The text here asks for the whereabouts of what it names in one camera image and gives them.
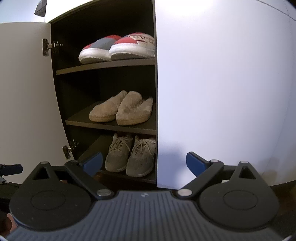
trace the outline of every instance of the red and gray shoe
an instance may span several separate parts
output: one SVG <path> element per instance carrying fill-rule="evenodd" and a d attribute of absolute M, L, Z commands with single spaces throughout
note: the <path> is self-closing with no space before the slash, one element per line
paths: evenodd
<path fill-rule="evenodd" d="M 117 40 L 110 48 L 112 60 L 130 58 L 154 58 L 154 38 L 144 33 L 133 33 Z"/>
<path fill-rule="evenodd" d="M 79 61 L 82 64 L 110 61 L 109 50 L 119 39 L 121 39 L 121 37 L 118 35 L 109 35 L 85 46 L 79 54 Z"/>

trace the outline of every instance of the cabinet hinge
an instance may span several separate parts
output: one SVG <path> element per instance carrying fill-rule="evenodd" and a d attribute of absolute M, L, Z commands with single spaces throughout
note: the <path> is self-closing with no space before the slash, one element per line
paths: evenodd
<path fill-rule="evenodd" d="M 43 56 L 48 56 L 48 50 L 52 49 L 53 54 L 59 53 L 59 47 L 62 47 L 63 44 L 58 43 L 58 41 L 53 41 L 52 44 L 49 44 L 47 39 L 42 39 L 42 54 Z"/>
<path fill-rule="evenodd" d="M 70 157 L 71 157 L 70 156 L 70 151 L 73 151 L 77 147 L 78 144 L 79 143 L 77 143 L 75 140 L 72 140 L 70 142 L 70 147 L 63 146 L 63 152 L 65 154 L 66 159 L 70 159 Z"/>

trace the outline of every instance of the white shoe sole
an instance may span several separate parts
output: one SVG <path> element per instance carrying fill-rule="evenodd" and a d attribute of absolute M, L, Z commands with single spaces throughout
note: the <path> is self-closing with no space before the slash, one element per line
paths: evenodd
<path fill-rule="evenodd" d="M 78 59 L 82 64 L 111 61 L 109 51 L 99 48 L 88 48 L 80 52 Z"/>
<path fill-rule="evenodd" d="M 152 170 L 153 170 L 153 168 L 154 168 L 154 162 L 152 163 L 152 166 L 146 171 L 146 172 L 144 172 L 144 173 L 142 173 L 142 174 L 138 174 L 138 175 L 129 175 L 129 174 L 127 174 L 128 176 L 130 176 L 130 177 L 144 177 L 144 176 L 146 176 L 146 175 L 148 175 Z"/>
<path fill-rule="evenodd" d="M 120 126 L 135 125 L 135 124 L 140 124 L 140 123 L 143 123 L 143 122 L 147 121 L 150 118 L 150 116 L 151 116 L 151 114 L 150 115 L 143 116 L 143 117 L 138 118 L 138 119 L 130 119 L 130 120 L 119 120 L 119 119 L 116 119 L 116 122 Z"/>
<path fill-rule="evenodd" d="M 138 44 L 122 43 L 112 45 L 109 50 L 112 60 L 132 58 L 154 58 L 155 50 L 142 47 Z"/>
<path fill-rule="evenodd" d="M 89 116 L 89 119 L 94 122 L 108 122 L 108 121 L 115 120 L 115 118 L 116 118 L 116 115 L 110 115 L 110 116 L 104 116 L 104 117 L 97 117 L 93 115 Z"/>
<path fill-rule="evenodd" d="M 106 167 L 107 158 L 108 158 L 108 156 L 106 157 L 106 161 L 105 161 L 105 169 L 106 169 L 108 172 L 122 172 L 122 171 L 124 171 L 124 170 L 126 169 L 126 165 L 125 165 L 124 167 L 122 167 L 122 168 L 120 168 L 120 169 L 117 169 L 117 170 L 112 170 L 112 171 L 108 170 L 107 167 Z"/>

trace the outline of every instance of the sneaker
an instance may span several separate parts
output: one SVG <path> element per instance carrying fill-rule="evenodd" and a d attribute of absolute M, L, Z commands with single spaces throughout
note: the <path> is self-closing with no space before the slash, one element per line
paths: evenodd
<path fill-rule="evenodd" d="M 79 61 L 82 64 L 90 64 L 102 61 L 111 61 L 109 50 L 111 46 L 121 37 L 109 35 L 83 48 L 79 54 Z"/>
<path fill-rule="evenodd" d="M 105 168 L 109 172 L 122 172 L 126 169 L 128 155 L 131 152 L 133 138 L 130 135 L 118 137 L 117 133 L 113 136 L 112 144 L 105 161 Z"/>
<path fill-rule="evenodd" d="M 152 112 L 153 99 L 142 100 L 142 96 L 136 91 L 130 91 L 121 102 L 116 121 L 118 125 L 135 125 L 147 121 Z"/>
<path fill-rule="evenodd" d="M 126 95 L 126 91 L 121 91 L 116 96 L 96 105 L 89 113 L 89 119 L 95 122 L 115 120 L 118 108 Z"/>
<path fill-rule="evenodd" d="M 117 40 L 110 48 L 112 60 L 130 58 L 154 58 L 154 38 L 144 33 L 133 33 Z"/>
<path fill-rule="evenodd" d="M 148 175 L 154 167 L 154 153 L 156 139 L 139 139 L 135 137 L 135 145 L 126 165 L 126 174 L 130 177 L 143 177 Z"/>

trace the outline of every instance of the wooden shelf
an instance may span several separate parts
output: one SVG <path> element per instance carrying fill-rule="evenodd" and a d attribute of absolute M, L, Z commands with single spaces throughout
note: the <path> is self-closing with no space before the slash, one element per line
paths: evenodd
<path fill-rule="evenodd" d="M 124 60 L 107 61 L 107 62 L 100 62 L 100 63 L 94 63 L 94 64 L 85 64 L 85 65 L 57 70 L 56 75 L 74 73 L 74 72 L 90 70 L 90 69 L 103 69 L 103 68 L 141 66 L 141 65 L 155 65 L 155 59 L 154 58 L 124 59 Z"/>
<path fill-rule="evenodd" d="M 112 144 L 112 135 L 101 135 L 79 158 L 78 161 L 83 161 L 93 156 L 97 152 L 101 152 L 103 155 L 104 163 L 106 156 L 108 154 L 108 147 Z M 145 182 L 145 183 L 156 183 L 156 176 L 155 176 L 155 168 L 153 171 L 145 177 L 130 177 L 128 176 L 125 171 L 123 172 L 108 172 L 105 169 L 105 165 L 101 167 L 98 171 L 100 173 L 104 173 L 106 175 L 110 175 L 116 178 L 124 178 L 129 179 L 137 182 Z"/>
<path fill-rule="evenodd" d="M 81 126 L 109 131 L 122 131 L 130 132 L 137 134 L 147 134 L 147 135 L 156 135 L 156 113 L 155 113 L 155 104 L 152 107 L 152 113 L 149 120 L 144 123 L 136 124 L 132 126 L 119 126 L 116 120 L 106 123 L 93 122 L 89 119 L 90 111 L 101 102 L 96 102 L 87 108 L 79 111 L 78 113 L 72 115 L 65 122 L 66 125 L 70 126 Z"/>

